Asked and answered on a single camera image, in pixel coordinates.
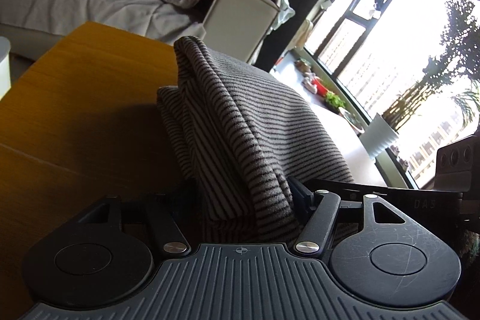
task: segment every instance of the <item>white container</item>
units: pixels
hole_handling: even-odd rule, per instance
[[[390,125],[385,122],[381,115],[377,114],[359,139],[370,159],[374,160],[398,139],[398,133],[390,128]]]
[[[10,90],[10,42],[0,37],[0,99]]]

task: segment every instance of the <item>folded striped fabric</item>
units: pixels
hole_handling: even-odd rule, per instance
[[[178,87],[158,107],[185,178],[202,193],[205,240],[286,242],[301,227],[286,177],[352,181],[309,105],[270,74],[177,40]]]

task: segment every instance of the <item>red object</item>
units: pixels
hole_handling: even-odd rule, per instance
[[[312,82],[312,85],[317,86],[317,94],[320,95],[321,97],[325,97],[328,93],[328,90],[325,86],[323,86],[318,79],[314,79]]]

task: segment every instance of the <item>black device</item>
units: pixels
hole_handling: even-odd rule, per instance
[[[289,178],[304,224],[290,248],[192,251],[168,196],[106,197],[27,253],[22,274],[38,303],[21,319],[464,319],[445,301],[459,259],[427,228],[447,219],[476,229],[477,145],[472,136],[438,151],[440,191]],[[463,178],[460,191],[449,187],[452,175]],[[352,222],[359,232],[333,247],[338,224]],[[147,239],[123,231],[132,223],[146,227]]]

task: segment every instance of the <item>striped garment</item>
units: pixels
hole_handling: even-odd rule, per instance
[[[204,239],[286,242],[298,236],[286,178],[350,182],[347,164],[308,103],[251,65],[176,41],[178,87],[158,107],[186,178],[202,193]]]

